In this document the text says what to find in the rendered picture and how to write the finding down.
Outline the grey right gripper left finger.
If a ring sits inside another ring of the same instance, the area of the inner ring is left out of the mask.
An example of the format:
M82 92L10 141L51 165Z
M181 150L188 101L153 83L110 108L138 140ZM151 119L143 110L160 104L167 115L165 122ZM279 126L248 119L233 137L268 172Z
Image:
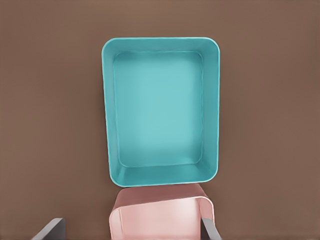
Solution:
M31 240L66 240L66 220L52 219Z

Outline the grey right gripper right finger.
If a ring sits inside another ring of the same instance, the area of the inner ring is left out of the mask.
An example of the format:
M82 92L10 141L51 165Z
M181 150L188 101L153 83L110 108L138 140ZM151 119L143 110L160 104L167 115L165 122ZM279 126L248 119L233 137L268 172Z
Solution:
M201 240L222 240L215 223L209 218L201 219Z

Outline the pink rectangular tray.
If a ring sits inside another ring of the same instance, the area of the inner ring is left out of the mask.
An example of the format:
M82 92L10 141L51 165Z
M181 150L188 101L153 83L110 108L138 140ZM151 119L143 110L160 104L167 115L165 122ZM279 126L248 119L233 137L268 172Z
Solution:
M112 240L199 240L214 205L198 183L127 187L109 216Z

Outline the teal rectangular tray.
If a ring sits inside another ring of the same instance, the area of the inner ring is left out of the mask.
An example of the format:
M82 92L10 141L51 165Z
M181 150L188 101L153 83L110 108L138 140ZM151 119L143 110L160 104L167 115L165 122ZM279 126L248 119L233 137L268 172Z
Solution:
M111 180L124 188L212 180L219 45L209 37L116 37L101 63Z

